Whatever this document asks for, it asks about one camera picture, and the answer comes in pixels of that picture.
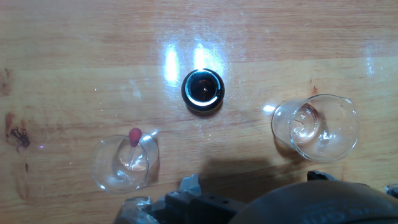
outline glass rim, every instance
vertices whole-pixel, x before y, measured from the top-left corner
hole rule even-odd
[[[292,124],[293,124],[293,119],[294,119],[295,115],[297,114],[297,112],[299,111],[299,109],[300,109],[304,104],[308,103],[310,100],[312,100],[312,99],[314,99],[315,97],[318,97],[318,96],[332,96],[332,97],[335,97],[335,98],[341,98],[341,99],[348,100],[349,103],[350,103],[350,105],[353,107],[353,111],[354,111],[354,113],[355,113],[355,115],[354,115],[354,122],[355,122],[355,125],[357,125],[357,127],[358,127],[358,128],[356,129],[356,133],[355,133],[355,136],[356,136],[355,142],[354,142],[354,144],[351,146],[351,149],[346,149],[344,152],[342,152],[340,155],[334,157],[333,159],[314,159],[314,158],[310,157],[309,155],[307,155],[306,153],[304,153],[304,152],[301,150],[301,148],[298,147],[298,145],[294,142],[293,136],[292,136],[292,132],[291,132],[291,130],[292,130]],[[310,160],[310,161],[312,161],[312,162],[317,162],[317,163],[323,163],[323,164],[325,164],[325,163],[336,162],[336,161],[338,161],[338,160],[340,160],[340,159],[343,159],[344,157],[348,156],[348,155],[351,153],[351,151],[354,149],[356,143],[358,142],[358,138],[359,138],[359,118],[358,118],[358,114],[356,113],[354,103],[353,103],[349,98],[347,98],[347,97],[336,96],[336,95],[333,95],[333,94],[318,94],[318,95],[314,95],[314,96],[311,96],[311,97],[309,97],[309,98],[303,100],[302,104],[296,108],[296,110],[295,110],[295,111],[293,112],[293,114],[292,114],[292,117],[290,118],[290,123],[289,123],[289,137],[290,137],[290,142],[292,143],[294,150],[297,151],[302,157],[304,157],[304,158],[306,158],[306,159],[308,159],[308,160]]]

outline glass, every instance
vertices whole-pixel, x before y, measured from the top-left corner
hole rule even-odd
[[[90,172],[101,189],[125,194],[147,185],[158,157],[156,142],[148,134],[142,134],[137,147],[130,146],[128,136],[111,136],[95,146]]]
[[[280,105],[272,118],[272,130],[304,158],[327,163],[353,150],[359,121],[350,99],[323,94]]]

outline clear glass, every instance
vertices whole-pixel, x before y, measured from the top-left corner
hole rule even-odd
[[[148,134],[142,134],[137,147],[130,146],[128,136],[111,136],[95,146],[90,172],[101,189],[125,194],[147,185],[148,173],[158,157],[156,142]]]
[[[272,130],[304,158],[327,163],[353,150],[359,120],[350,99],[322,94],[280,105],[272,118]]]

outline shot glass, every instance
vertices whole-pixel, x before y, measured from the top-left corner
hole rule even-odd
[[[272,117],[276,138],[313,162],[347,156],[359,136],[353,102],[335,95],[316,95],[280,105]]]
[[[100,141],[91,153],[90,172],[97,185],[112,194],[126,194],[148,184],[148,173],[159,158],[156,142],[143,133],[137,147],[128,136]]]

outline dark stain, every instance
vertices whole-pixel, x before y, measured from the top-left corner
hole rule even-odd
[[[20,140],[22,147],[27,148],[30,145],[30,141],[29,138],[27,137],[26,132],[22,131],[22,133],[20,133],[18,131],[18,127],[16,129],[11,130],[11,135]]]
[[[6,114],[6,133],[10,131],[11,125],[12,125],[12,120],[15,118],[15,114],[13,113],[8,113]]]
[[[8,96],[12,91],[12,71],[4,68],[4,70],[0,70],[0,93],[4,96]]]
[[[318,88],[313,86],[313,90],[311,91],[312,95],[317,95],[318,94]]]

